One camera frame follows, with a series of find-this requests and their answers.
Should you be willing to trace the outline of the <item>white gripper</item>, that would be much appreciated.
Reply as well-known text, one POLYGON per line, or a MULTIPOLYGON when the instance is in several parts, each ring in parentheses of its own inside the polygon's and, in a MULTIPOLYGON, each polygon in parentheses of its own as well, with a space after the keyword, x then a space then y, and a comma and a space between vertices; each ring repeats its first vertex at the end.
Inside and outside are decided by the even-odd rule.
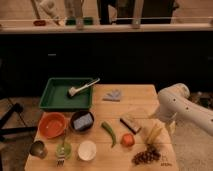
POLYGON ((150 115, 150 118, 160 120, 165 125, 165 128, 167 129, 170 135, 172 135, 175 132, 176 115, 166 116, 163 115, 162 113, 153 113, 152 115, 150 115))

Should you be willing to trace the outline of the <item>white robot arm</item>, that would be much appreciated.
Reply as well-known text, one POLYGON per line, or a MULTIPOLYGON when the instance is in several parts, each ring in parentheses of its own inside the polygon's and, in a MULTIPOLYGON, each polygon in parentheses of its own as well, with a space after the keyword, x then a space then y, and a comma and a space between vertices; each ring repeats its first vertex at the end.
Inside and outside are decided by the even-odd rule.
POLYGON ((157 93, 159 106, 151 117, 171 123, 181 115, 213 136, 213 111, 189 101, 189 96, 189 88, 183 83, 161 89, 157 93))

